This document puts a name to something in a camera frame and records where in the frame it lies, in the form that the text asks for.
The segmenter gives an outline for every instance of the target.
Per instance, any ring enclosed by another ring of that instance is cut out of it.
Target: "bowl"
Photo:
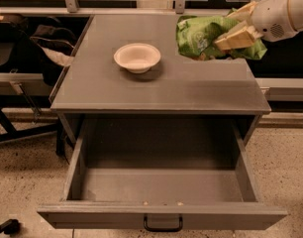
[[[144,73],[160,61],[160,52],[148,44],[128,44],[114,54],[115,62],[132,73]]]

